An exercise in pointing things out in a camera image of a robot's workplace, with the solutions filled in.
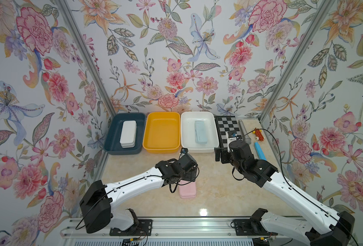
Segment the right aluminium corner post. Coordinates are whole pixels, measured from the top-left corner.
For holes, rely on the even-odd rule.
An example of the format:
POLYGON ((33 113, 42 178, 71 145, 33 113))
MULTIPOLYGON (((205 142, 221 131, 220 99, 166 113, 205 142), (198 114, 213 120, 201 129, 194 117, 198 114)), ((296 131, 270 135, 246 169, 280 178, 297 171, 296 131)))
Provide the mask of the right aluminium corner post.
POLYGON ((304 53, 307 51, 307 48, 309 47, 314 35, 318 31, 320 25, 322 24, 324 18, 328 14, 329 10, 331 9, 333 5, 332 1, 322 1, 322 3, 319 5, 317 11, 315 12, 306 32, 305 37, 301 40, 300 45, 296 49, 295 53, 289 60, 289 63, 287 67, 285 68, 284 73, 280 76, 280 79, 274 89, 274 91, 271 94, 271 97, 269 98, 263 112, 261 113, 261 116, 259 118, 259 122, 263 123, 263 121, 268 118, 269 112, 273 105, 276 102, 276 98, 281 93, 283 87, 287 83, 287 80, 292 75, 294 69, 297 67, 299 61, 301 60, 304 53))

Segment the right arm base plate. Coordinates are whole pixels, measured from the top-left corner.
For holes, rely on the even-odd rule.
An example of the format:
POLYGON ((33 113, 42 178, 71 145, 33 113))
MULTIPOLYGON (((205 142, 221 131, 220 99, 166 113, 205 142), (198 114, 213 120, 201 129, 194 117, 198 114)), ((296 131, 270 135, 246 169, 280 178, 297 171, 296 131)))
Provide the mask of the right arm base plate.
POLYGON ((237 236, 271 237, 278 235, 278 233, 266 231, 259 222, 251 219, 234 219, 230 227, 235 230, 237 236))

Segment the dark teal storage box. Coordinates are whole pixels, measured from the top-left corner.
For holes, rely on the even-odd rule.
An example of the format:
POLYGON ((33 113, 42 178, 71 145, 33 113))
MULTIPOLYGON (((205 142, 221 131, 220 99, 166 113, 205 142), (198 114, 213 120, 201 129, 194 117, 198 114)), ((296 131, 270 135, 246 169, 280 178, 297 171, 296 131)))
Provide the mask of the dark teal storage box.
POLYGON ((111 122, 103 149, 110 155, 135 155, 142 149, 146 115, 143 113, 120 113, 111 122), (120 138, 124 121, 136 121, 135 146, 132 148, 122 148, 120 138))

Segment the white pencil case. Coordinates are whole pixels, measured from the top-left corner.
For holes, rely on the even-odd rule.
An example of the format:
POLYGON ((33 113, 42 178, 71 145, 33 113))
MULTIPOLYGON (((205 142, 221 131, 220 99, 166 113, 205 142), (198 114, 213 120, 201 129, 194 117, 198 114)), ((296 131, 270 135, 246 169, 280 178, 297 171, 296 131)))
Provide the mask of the white pencil case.
POLYGON ((136 129, 136 121, 124 121, 121 131, 120 144, 135 143, 136 129))
POLYGON ((123 149, 133 148, 133 147, 135 147, 135 143, 121 144, 121 147, 123 149))

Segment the black silver chessboard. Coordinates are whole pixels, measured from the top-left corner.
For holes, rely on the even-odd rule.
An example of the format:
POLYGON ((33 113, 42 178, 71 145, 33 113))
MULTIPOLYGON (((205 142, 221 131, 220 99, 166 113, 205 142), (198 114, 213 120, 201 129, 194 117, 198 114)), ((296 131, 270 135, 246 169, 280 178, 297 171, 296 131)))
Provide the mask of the black silver chessboard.
POLYGON ((239 119, 235 116, 214 116, 219 147, 227 148, 227 137, 229 131, 236 131, 240 139, 244 140, 244 134, 240 128, 239 119))

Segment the silver toy microphone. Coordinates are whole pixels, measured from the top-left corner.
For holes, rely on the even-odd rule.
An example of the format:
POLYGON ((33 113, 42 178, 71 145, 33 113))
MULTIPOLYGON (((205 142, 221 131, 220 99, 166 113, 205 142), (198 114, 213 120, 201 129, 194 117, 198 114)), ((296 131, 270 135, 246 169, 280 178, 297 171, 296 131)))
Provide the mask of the silver toy microphone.
POLYGON ((251 138, 249 137, 249 134, 245 128, 245 125, 243 123, 243 120, 238 120, 238 125, 240 127, 240 132, 242 134, 242 138, 244 140, 245 143, 247 143, 248 145, 251 145, 252 144, 252 140, 251 138))

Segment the aluminium corner post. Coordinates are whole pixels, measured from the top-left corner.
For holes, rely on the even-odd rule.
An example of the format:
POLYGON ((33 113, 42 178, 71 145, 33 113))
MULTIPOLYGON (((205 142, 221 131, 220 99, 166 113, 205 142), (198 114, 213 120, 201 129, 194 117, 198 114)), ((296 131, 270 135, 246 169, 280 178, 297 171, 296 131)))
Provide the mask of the aluminium corner post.
POLYGON ((285 68, 284 73, 280 76, 280 79, 274 89, 274 91, 271 94, 271 97, 269 98, 263 112, 261 113, 261 116, 259 118, 259 122, 263 123, 263 121, 268 118, 269 112, 273 105, 276 102, 276 98, 281 93, 283 87, 287 83, 287 80, 292 75, 294 69, 297 67, 299 61, 301 60, 304 53, 307 51, 307 48, 309 47, 314 35, 318 31, 320 25, 322 24, 324 18, 328 14, 329 10, 331 9, 333 5, 332 1, 322 1, 322 3, 319 5, 317 11, 315 12, 306 32, 305 37, 301 40, 300 45, 296 49, 295 53, 289 60, 289 63, 287 67, 285 68))
POLYGON ((110 114, 111 117, 114 117, 116 115, 116 112, 114 110, 114 107, 109 99, 109 96, 106 92, 106 89, 103 84, 103 80, 101 79, 100 73, 98 69, 95 66, 94 61, 91 59, 90 52, 86 46, 86 43, 84 41, 84 38, 79 30, 79 27, 77 26, 74 16, 72 15, 72 10, 69 8, 68 4, 64 0, 55 0, 55 3, 67 25, 67 27, 70 29, 72 37, 74 38, 77 48, 81 53, 82 60, 84 61, 84 64, 86 65, 88 71, 92 75, 94 79, 94 83, 97 85, 98 91, 101 95, 101 97, 104 100, 105 107, 110 114))

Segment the red toy brick car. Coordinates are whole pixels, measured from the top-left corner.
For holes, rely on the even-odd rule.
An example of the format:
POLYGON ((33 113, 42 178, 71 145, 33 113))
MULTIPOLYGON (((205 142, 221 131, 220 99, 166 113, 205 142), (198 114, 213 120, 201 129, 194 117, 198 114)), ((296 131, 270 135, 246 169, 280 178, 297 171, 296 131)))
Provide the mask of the red toy brick car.
POLYGON ((252 133, 255 135, 255 140, 256 141, 264 141, 265 137, 262 134, 262 130, 255 128, 252 133))

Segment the aluminium front rail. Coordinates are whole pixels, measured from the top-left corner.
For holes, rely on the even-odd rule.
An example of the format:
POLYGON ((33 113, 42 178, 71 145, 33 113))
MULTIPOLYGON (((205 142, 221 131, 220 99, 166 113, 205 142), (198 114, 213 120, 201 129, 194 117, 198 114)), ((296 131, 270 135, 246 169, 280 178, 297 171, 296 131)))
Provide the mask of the aluminium front rail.
POLYGON ((280 233, 237 233, 234 217, 142 217, 136 232, 105 227, 92 234, 71 219, 61 231, 63 246, 301 246, 280 233))

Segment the light blue pencil case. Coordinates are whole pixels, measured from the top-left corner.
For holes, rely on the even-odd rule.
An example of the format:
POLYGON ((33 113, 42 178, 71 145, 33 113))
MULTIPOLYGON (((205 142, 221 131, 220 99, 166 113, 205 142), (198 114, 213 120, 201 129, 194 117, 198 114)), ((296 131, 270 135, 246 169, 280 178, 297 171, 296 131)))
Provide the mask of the light blue pencil case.
POLYGON ((195 141, 208 141, 206 134, 205 122, 202 120, 195 121, 195 141))
POLYGON ((207 144, 208 142, 207 141, 196 141, 197 144, 199 145, 205 145, 207 144))

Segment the yellow storage box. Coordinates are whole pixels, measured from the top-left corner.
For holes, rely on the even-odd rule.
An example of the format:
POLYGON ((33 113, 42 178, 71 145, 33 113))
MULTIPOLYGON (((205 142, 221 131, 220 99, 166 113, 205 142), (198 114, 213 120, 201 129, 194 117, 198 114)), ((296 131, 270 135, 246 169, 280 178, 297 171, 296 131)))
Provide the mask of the yellow storage box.
POLYGON ((143 148, 154 154, 175 153, 181 144, 180 124, 180 115, 176 112, 149 113, 143 148))

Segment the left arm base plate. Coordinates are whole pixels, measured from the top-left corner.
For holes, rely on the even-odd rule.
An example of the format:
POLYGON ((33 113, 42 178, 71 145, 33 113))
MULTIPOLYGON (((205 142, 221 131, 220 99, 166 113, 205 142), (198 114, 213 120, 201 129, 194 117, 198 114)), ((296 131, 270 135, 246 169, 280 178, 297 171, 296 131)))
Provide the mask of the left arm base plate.
POLYGON ((138 223, 134 223, 124 231, 118 228, 111 228, 110 236, 151 236, 152 228, 152 219, 138 219, 138 223))

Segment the pink pencil case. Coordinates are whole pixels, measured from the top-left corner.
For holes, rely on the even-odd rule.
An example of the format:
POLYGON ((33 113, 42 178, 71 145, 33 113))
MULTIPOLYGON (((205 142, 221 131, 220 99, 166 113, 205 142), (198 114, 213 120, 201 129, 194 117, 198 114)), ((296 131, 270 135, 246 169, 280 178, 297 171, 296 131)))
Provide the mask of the pink pencil case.
POLYGON ((179 196, 183 199, 193 199, 196 197, 196 182, 181 180, 179 182, 179 196))

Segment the left aluminium corner post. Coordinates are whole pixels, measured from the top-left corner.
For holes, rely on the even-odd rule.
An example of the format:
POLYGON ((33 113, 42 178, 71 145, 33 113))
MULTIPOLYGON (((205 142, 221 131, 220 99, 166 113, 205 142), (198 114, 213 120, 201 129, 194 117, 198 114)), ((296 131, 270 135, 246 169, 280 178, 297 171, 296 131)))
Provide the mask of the left aluminium corner post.
POLYGON ((88 71, 92 75, 94 79, 94 83, 97 85, 98 91, 101 95, 101 97, 104 100, 105 107, 110 114, 111 117, 114 117, 116 115, 116 112, 114 110, 114 107, 109 99, 109 96, 106 92, 106 89, 103 84, 103 80, 101 79, 100 73, 98 69, 95 66, 94 61, 91 59, 90 52, 86 46, 86 43, 84 41, 84 38, 79 30, 79 27, 77 26, 74 16, 72 15, 72 10, 69 8, 68 4, 64 0, 55 0, 55 3, 67 25, 67 27, 70 29, 72 37, 74 38, 77 48, 81 53, 82 60, 84 61, 84 64, 86 65, 88 71))

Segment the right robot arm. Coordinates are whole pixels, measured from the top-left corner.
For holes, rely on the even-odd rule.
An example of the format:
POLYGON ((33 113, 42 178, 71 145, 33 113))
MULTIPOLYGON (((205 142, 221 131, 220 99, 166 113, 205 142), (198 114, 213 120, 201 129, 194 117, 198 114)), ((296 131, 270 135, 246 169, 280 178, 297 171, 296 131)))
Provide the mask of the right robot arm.
POLYGON ((258 209, 251 218, 266 231, 307 246, 346 246, 353 239, 355 219, 350 213, 338 212, 312 198, 274 165, 256 159, 243 140, 232 141, 227 148, 215 148, 215 160, 231 164, 245 179, 276 195, 303 217, 303 220, 291 219, 258 209))

